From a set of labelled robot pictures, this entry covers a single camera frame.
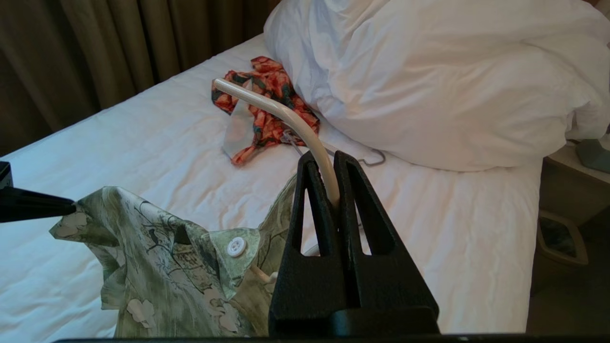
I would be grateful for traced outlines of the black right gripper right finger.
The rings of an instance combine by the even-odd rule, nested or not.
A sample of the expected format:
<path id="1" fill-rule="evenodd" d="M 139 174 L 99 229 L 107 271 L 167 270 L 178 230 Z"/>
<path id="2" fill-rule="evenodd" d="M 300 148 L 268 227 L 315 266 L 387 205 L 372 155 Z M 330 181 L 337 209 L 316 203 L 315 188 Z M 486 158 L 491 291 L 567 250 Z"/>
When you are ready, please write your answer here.
<path id="1" fill-rule="evenodd" d="M 361 308 L 436 308 L 373 185 L 352 156 L 338 151 L 338 236 L 348 278 L 348 301 Z"/>

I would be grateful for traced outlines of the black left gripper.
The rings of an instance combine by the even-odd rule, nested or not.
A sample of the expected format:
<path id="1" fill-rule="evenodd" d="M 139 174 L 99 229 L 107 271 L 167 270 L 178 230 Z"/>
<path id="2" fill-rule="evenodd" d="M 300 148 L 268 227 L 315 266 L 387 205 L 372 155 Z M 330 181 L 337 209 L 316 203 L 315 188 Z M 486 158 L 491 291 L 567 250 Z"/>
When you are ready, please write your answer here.
<path id="1" fill-rule="evenodd" d="M 74 200 L 13 188 L 9 162 L 0 162 L 0 222 L 66 216 L 77 211 Z"/>

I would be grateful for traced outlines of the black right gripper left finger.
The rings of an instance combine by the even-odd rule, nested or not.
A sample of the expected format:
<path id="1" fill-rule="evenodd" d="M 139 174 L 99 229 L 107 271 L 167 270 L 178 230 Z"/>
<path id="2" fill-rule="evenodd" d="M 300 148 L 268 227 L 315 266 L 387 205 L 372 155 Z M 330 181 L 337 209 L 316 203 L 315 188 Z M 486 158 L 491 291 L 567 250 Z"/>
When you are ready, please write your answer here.
<path id="1" fill-rule="evenodd" d="M 299 159 L 287 241 L 270 310 L 343 310 L 349 307 L 353 276 L 352 240 L 356 209 L 345 165 L 352 156 L 334 154 L 331 174 L 338 180 L 339 202 L 331 204 L 325 182 L 308 152 Z M 305 205 L 312 209 L 320 256 L 301 252 Z"/>

